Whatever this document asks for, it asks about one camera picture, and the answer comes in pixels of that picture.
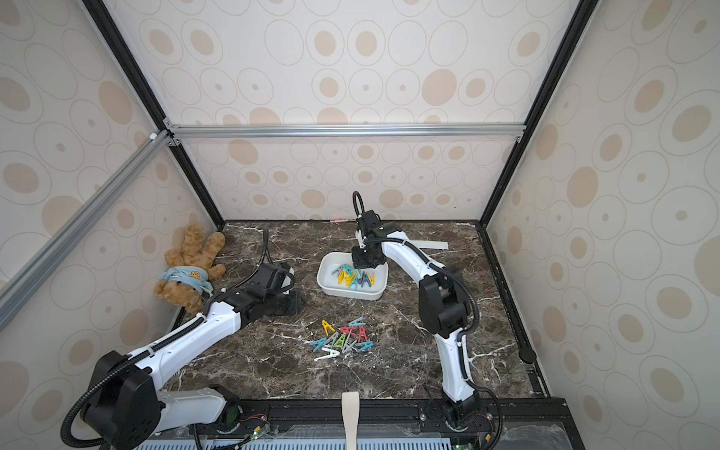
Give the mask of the yellow clothespin pile top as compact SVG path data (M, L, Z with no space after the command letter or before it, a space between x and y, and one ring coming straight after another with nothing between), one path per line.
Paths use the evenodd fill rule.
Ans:
M335 330L329 322L326 322L326 320L322 320L322 328L324 328L326 337L331 337L337 332L337 330Z

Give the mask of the white plastic storage box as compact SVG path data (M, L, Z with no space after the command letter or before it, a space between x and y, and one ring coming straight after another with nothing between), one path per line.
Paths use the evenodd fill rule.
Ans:
M338 285L338 276L332 272L339 266L352 266L358 271L358 280L356 285L350 288L345 284ZM322 258L320 268L317 273L316 281L322 291L329 296L339 296L358 300L379 300L386 290L388 280L388 265L382 264L374 269L359 269L353 265L352 255L350 253L331 252ZM362 275L368 273L375 277L374 286L361 286L360 281Z

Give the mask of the teal clothespin cluster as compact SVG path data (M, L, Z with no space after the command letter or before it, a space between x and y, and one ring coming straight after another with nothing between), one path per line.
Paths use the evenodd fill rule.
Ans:
M372 349L374 346L374 343L372 341L367 342L360 342L354 345L354 350L358 353L364 353Z

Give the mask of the white clothespin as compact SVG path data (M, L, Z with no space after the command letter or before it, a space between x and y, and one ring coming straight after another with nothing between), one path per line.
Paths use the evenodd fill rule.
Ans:
M339 351L337 351L335 349L331 349L331 348L322 348L322 351L324 351L324 355L316 357L315 361L336 358L341 354Z

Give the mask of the left diagonal aluminium rail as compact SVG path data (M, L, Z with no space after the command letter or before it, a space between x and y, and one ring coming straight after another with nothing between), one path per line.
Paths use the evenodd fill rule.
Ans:
M78 243L112 208L114 202L146 168L161 148L168 146L170 133L158 130L144 145L96 190L74 216L22 267L1 292L1 327L6 328L48 277Z

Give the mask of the brown teddy bear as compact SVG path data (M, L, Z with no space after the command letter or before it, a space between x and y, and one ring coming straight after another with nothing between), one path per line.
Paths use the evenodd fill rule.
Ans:
M168 250L165 262L168 269L154 286L154 296L176 307L196 314L203 305L204 297L212 296L213 281L221 279L226 267L215 260L225 247L222 232L204 234L203 227L191 223L183 230L180 250Z

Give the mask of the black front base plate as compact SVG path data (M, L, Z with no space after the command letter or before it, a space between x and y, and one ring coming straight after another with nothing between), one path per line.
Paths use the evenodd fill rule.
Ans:
M112 414L112 449L581 449L561 399L482 399L459 425L438 399L239 400L215 419L159 407Z

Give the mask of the teal clothespin top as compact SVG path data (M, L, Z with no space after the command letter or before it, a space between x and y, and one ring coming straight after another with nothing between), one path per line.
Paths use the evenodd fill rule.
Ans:
M359 318L353 320L352 322L348 323L349 327L360 327L360 326L364 326L364 325L365 325L365 321L364 321L363 317L359 317Z

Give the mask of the teal clothespin bottom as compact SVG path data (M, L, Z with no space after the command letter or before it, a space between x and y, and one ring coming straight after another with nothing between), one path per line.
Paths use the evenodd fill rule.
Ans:
M349 266L345 264L343 266L343 282L346 287L350 288L353 285L356 285L358 280L358 271L352 266Z

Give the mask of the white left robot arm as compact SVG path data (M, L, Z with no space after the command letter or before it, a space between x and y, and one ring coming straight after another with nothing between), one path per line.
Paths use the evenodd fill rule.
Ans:
M88 390L63 420L63 444L134 449L155 433L185 426L234 431L242 409L230 390L214 385L166 392L163 387L197 356L249 324L300 313L304 301L295 282L286 262L264 262L247 283L218 292L204 311L168 335L130 354L105 354Z

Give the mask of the green clothespin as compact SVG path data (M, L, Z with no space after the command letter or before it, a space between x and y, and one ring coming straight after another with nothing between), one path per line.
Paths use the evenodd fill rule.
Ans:
M346 341L347 341L347 335L346 335L346 334L341 334L341 335L337 338L337 340L334 342L333 347L343 350L344 347L345 347L345 345L346 345Z

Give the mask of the pink red clothespin flat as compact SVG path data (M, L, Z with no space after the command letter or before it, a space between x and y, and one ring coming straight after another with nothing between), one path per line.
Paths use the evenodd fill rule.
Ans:
M348 327L341 327L341 328L339 328L339 332L340 332L341 334L344 334L344 335L347 335L347 336L356 336L357 333L358 333L358 328L357 328L357 327L350 327L350 326L348 326Z

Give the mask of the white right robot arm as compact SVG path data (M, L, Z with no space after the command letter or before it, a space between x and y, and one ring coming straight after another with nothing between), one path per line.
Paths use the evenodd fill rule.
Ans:
M497 397L474 382L467 336L474 333L480 314L461 271L429 257L394 224L384 224L374 211L356 213L352 263L374 269L395 262L416 283L418 314L423 328L433 335L442 366L442 412L451 429L469 427L475 414L487 405L482 395Z

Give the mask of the white paper strip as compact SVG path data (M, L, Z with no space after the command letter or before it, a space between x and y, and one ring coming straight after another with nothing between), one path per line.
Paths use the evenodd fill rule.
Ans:
M449 245L444 241L414 240L412 242L420 249L437 249L437 251L448 251Z

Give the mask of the beige tape strip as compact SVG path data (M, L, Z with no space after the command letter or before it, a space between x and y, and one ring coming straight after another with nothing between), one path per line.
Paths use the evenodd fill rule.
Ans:
M357 433L360 416L359 393L344 392L341 396L341 413L345 432L346 449L357 449Z

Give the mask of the horizontal aluminium rail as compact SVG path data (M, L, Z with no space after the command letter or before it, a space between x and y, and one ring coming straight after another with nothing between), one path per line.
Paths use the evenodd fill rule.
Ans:
M378 138L522 136L523 123L482 124L346 124L275 126L175 125L170 132L180 139L195 138Z

